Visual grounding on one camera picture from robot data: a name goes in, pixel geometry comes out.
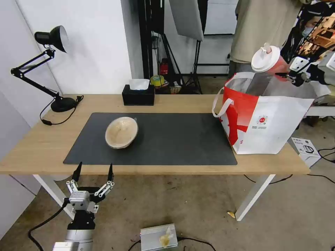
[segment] black desk mat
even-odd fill
[[[105,141],[118,117],[136,119],[139,131],[124,149]],[[223,127],[211,113],[92,113],[64,164],[236,165]]]

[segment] lamp arm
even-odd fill
[[[30,72],[31,70],[39,67],[40,65],[46,63],[47,61],[51,60],[54,58],[54,50],[52,49],[47,49],[45,50],[43,53],[39,54],[38,56],[34,57],[33,59],[29,60],[28,62],[20,65],[19,67],[13,68],[11,69],[11,74],[19,79],[22,79],[24,82],[27,82],[28,84],[36,87],[37,89],[45,92],[46,94],[49,94],[50,96],[54,97],[55,99],[61,99],[59,92],[55,93],[51,90],[49,90],[48,88],[36,83],[35,81],[27,78],[25,76],[26,73]],[[35,65],[30,65],[28,66],[28,64],[30,64],[31,62],[35,61],[36,59],[44,56],[44,55],[48,55],[49,57],[45,60],[43,60],[42,62],[35,64]]]

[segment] cardboard box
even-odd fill
[[[291,140],[293,149],[299,154],[307,166],[311,167],[321,158],[317,149],[309,139],[291,137]]]

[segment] black tissue box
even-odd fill
[[[125,85],[122,98],[124,105],[154,105],[155,88],[149,85],[146,90],[131,90],[129,85]]]

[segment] black desk lamp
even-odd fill
[[[59,92],[48,89],[47,87],[42,86],[25,76],[26,73],[54,58],[55,50],[50,47],[51,45],[56,47],[58,50],[66,53],[66,49],[68,46],[68,37],[64,27],[60,25],[53,28],[50,32],[36,32],[35,40],[37,43],[42,44],[47,50],[34,57],[33,59],[29,60],[28,62],[20,65],[19,67],[13,68],[10,71],[11,74],[52,96],[54,98],[54,102],[51,104],[51,109],[54,112],[65,112],[71,110],[72,108],[75,108],[80,100],[75,101],[73,98],[63,98],[59,95]],[[38,64],[28,65],[36,59],[43,57],[44,55],[48,55],[49,58]]]

